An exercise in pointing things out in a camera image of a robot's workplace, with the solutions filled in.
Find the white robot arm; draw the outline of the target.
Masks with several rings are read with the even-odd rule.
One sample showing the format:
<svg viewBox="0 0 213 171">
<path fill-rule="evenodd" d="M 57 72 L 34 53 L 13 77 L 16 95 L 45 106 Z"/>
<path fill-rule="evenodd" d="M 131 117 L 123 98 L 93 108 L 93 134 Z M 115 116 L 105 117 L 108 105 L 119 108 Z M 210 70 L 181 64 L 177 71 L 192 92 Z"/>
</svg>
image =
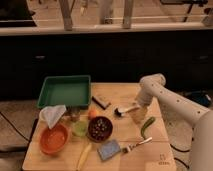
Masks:
<svg viewBox="0 0 213 171">
<path fill-rule="evenodd" d="M 157 98 L 180 114 L 193 128 L 189 171 L 213 171 L 213 110 L 165 88 L 165 84 L 161 73 L 143 76 L 136 102 L 140 107 L 147 107 Z"/>
</svg>

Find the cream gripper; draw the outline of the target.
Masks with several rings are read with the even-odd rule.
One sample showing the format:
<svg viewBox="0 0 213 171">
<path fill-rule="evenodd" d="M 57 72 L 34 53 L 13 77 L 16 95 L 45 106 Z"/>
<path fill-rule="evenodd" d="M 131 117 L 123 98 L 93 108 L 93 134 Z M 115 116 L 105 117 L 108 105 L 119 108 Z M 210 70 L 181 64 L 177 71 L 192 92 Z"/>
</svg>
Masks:
<svg viewBox="0 0 213 171">
<path fill-rule="evenodd" d="M 146 106 L 137 107 L 130 112 L 130 115 L 136 124 L 140 124 L 145 118 L 147 111 L 148 109 Z"/>
</svg>

